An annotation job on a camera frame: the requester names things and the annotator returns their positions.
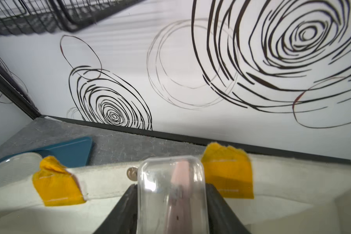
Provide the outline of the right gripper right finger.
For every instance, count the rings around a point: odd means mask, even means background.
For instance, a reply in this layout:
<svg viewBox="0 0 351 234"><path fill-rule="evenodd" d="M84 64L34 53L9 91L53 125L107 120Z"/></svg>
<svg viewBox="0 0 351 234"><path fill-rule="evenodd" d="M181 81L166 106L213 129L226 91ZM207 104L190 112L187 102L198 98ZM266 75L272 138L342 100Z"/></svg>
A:
<svg viewBox="0 0 351 234"><path fill-rule="evenodd" d="M251 234L235 215L216 187L206 184L210 234Z"/></svg>

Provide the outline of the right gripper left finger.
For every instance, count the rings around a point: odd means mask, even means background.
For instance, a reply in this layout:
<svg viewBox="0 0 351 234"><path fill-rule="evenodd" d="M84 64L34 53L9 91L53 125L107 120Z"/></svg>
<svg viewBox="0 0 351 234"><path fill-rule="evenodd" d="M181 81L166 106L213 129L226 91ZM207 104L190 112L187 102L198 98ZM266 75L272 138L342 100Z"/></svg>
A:
<svg viewBox="0 0 351 234"><path fill-rule="evenodd" d="M136 234L138 215L137 185L130 185L94 234Z"/></svg>

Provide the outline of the clear case pink compass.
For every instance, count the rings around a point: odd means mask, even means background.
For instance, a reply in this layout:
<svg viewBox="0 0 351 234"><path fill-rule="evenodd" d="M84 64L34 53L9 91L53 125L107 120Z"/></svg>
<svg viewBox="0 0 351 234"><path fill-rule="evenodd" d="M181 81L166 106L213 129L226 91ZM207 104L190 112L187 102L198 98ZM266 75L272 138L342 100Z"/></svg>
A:
<svg viewBox="0 0 351 234"><path fill-rule="evenodd" d="M204 167L194 156L146 159L137 171L138 234L207 234Z"/></svg>

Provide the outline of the canvas tote bag yellow handles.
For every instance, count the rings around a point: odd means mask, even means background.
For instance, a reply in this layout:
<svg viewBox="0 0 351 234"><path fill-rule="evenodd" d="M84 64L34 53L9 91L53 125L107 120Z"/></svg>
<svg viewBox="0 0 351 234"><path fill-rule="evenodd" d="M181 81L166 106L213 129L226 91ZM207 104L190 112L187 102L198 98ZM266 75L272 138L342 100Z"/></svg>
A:
<svg viewBox="0 0 351 234"><path fill-rule="evenodd" d="M227 203L254 234L351 234L351 165L249 155L254 199ZM84 204L45 207L32 178L0 187L0 234L91 234L138 162L71 168Z"/></svg>

